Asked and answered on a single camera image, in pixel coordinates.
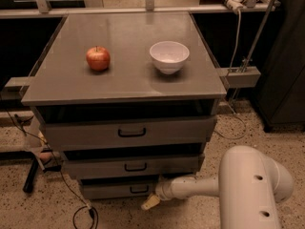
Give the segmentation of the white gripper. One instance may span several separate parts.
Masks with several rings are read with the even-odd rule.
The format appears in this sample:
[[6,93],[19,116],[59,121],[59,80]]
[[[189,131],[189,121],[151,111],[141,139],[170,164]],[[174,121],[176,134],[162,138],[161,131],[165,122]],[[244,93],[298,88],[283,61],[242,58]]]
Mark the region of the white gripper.
[[166,182],[159,181],[155,186],[155,194],[150,194],[147,199],[142,203],[141,209],[148,211],[160,203],[160,200],[168,200],[165,194]]

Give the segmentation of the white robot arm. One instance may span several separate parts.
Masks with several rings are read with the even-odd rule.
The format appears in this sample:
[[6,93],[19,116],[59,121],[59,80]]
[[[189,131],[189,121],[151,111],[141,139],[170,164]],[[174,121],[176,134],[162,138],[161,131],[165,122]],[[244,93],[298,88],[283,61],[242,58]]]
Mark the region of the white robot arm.
[[218,175],[161,178],[141,208],[162,200],[218,197],[221,229],[281,229],[276,205],[293,193],[294,179],[280,163],[249,146],[234,146],[220,161]]

